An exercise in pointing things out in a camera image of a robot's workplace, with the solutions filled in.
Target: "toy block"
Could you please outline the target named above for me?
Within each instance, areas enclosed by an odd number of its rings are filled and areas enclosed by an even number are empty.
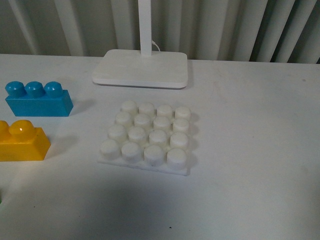
[[[99,163],[186,176],[190,119],[185,106],[155,110],[150,102],[125,101],[100,145]]]
[[[18,120],[11,126],[0,120],[0,162],[43,160],[50,145],[43,129],[29,120]]]
[[[68,90],[56,81],[44,87],[38,81],[25,87],[22,82],[12,81],[5,90],[9,95],[5,100],[17,117],[68,117],[74,107]]]

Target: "white tabletop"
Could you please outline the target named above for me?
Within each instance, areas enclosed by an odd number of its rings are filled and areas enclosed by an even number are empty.
[[[320,65],[190,60],[181,90],[99,86],[101,58],[0,55],[0,119],[44,161],[0,162],[0,239],[320,238]],[[15,117],[5,85],[58,81],[69,117]],[[192,111],[188,176],[98,163],[121,103]]]

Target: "white lamp base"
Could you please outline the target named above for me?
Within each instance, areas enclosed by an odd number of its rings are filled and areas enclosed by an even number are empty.
[[[92,73],[100,85],[181,89],[188,84],[187,55],[182,52],[112,49]]]

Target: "yellow toy block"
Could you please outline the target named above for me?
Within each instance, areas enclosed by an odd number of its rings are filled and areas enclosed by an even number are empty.
[[[43,160],[50,145],[43,129],[30,121],[18,120],[9,126],[0,120],[0,162]]]

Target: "blue toy block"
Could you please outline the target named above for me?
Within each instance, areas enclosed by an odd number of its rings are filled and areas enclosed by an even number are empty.
[[[5,90],[9,95],[5,100],[17,117],[68,117],[74,107],[68,90],[56,81],[44,87],[38,81],[25,87],[22,82],[12,81]]]

